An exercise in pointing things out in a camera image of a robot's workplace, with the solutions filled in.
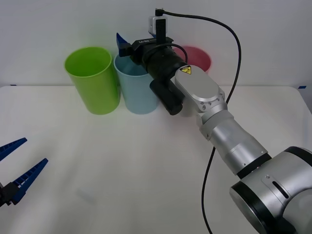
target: black cable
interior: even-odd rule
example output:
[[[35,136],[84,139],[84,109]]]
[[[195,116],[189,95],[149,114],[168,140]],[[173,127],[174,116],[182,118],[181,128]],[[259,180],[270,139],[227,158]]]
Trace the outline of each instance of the black cable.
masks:
[[[241,60],[242,60],[242,50],[241,50],[241,47],[240,47],[240,42],[239,42],[239,39],[238,39],[236,33],[233,31],[233,29],[230,28],[229,26],[227,26],[226,24],[220,22],[220,21],[217,21],[217,20],[215,20],[215,19],[211,19],[211,18],[208,18],[208,17],[193,16],[193,15],[184,15],[184,14],[176,14],[176,13],[164,11],[163,9],[157,9],[157,10],[156,10],[156,13],[159,13],[159,14],[166,14],[166,15],[169,15],[169,16],[183,17],[183,18],[191,18],[191,19],[206,20],[206,21],[209,21],[209,22],[212,22],[212,23],[219,24],[219,25],[221,25],[222,27],[226,28],[227,30],[229,30],[229,31],[232,33],[232,35],[235,37],[235,40],[236,40],[236,43],[237,43],[237,46],[238,46],[238,63],[237,63],[237,71],[236,71],[234,83],[233,83],[233,86],[232,86],[232,88],[231,88],[231,91],[230,91],[230,93],[229,93],[229,95],[228,95],[228,98],[226,99],[226,103],[229,103],[230,98],[231,98],[231,96],[232,96],[232,94],[233,94],[233,91],[234,91],[234,89],[235,89],[237,80],[238,80],[238,75],[239,75],[239,70],[240,70],[240,64],[241,64]],[[207,221],[206,213],[205,213],[204,195],[205,195],[205,187],[206,187],[206,181],[207,181],[207,177],[208,177],[208,172],[209,172],[209,170],[210,170],[210,166],[211,166],[211,163],[212,163],[212,161],[213,161],[214,155],[215,155],[215,147],[213,148],[213,150],[212,150],[212,152],[211,152],[211,156],[210,156],[210,159],[209,159],[209,162],[208,162],[208,166],[207,166],[207,169],[206,169],[206,173],[205,173],[205,176],[204,176],[203,187],[202,187],[202,190],[201,190],[201,210],[202,210],[202,213],[203,213],[203,217],[204,217],[205,224],[206,224],[207,229],[208,229],[208,231],[209,231],[210,234],[213,234],[213,233],[212,233],[212,231],[211,231],[211,229],[210,229],[210,226],[209,226],[208,221]]]
[[[146,55],[149,54],[151,51],[153,51],[153,50],[155,50],[155,49],[158,49],[159,47],[166,47],[166,46],[172,46],[172,47],[176,47],[176,48],[179,48],[180,50],[182,50],[182,52],[184,53],[184,56],[185,56],[185,62],[187,63],[187,61],[188,61],[188,56],[187,56],[187,53],[186,53],[185,49],[184,49],[182,46],[177,45],[177,44],[173,44],[173,43],[164,43],[164,44],[160,44],[160,45],[157,45],[157,46],[153,47],[152,49],[146,51],[146,52],[144,53],[144,55],[142,56],[142,61],[143,61],[143,62],[144,62],[144,61],[147,61],[147,60],[150,58],[151,55],[149,55],[149,56],[145,59]]]

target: black ring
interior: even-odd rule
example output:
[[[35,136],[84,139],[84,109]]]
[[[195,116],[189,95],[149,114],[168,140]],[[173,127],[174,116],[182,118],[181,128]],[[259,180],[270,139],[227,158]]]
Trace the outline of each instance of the black ring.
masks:
[[[257,169],[263,163],[269,161],[270,159],[272,159],[272,158],[271,158],[271,156],[268,153],[261,155],[259,158],[257,158],[253,162],[249,163],[246,167],[244,167],[242,170],[240,170],[237,173],[237,176],[240,179],[244,178],[245,176],[249,175],[252,171]]]
[[[312,167],[312,154],[310,152],[296,146],[291,146],[288,149],[284,150],[284,152],[296,155]]]
[[[258,198],[258,196],[243,182],[238,182],[232,186],[240,197],[247,203],[253,213],[257,216],[262,226],[267,233],[271,233],[271,228],[274,226],[276,219]]]

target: table surface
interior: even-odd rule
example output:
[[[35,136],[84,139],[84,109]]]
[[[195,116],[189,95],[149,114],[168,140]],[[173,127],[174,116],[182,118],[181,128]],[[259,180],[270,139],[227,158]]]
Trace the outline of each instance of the table surface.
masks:
[[[312,115],[294,88],[237,87],[229,110],[272,156],[312,150]],[[28,139],[0,163],[2,184],[49,159],[22,201],[0,208],[2,234],[207,233],[200,194],[212,145],[193,117],[161,105],[135,115],[123,100],[96,116],[72,86],[7,86],[0,131],[0,146]],[[257,233],[229,196],[236,182],[217,153],[205,194],[214,234]]]

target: yellow warning sticker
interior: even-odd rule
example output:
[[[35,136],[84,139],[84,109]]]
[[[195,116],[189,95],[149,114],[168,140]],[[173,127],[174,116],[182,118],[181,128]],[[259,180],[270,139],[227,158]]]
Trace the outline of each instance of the yellow warning sticker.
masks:
[[[181,70],[182,72],[185,72],[185,73],[189,74],[189,75],[192,73],[192,71],[191,71],[191,66],[182,67],[180,70]]]

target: green cup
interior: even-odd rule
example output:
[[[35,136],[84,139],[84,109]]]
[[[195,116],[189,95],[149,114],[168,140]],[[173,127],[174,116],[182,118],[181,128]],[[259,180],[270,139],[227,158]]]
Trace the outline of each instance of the green cup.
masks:
[[[117,108],[117,75],[106,49],[86,47],[73,52],[65,61],[65,70],[91,113],[103,115]]]

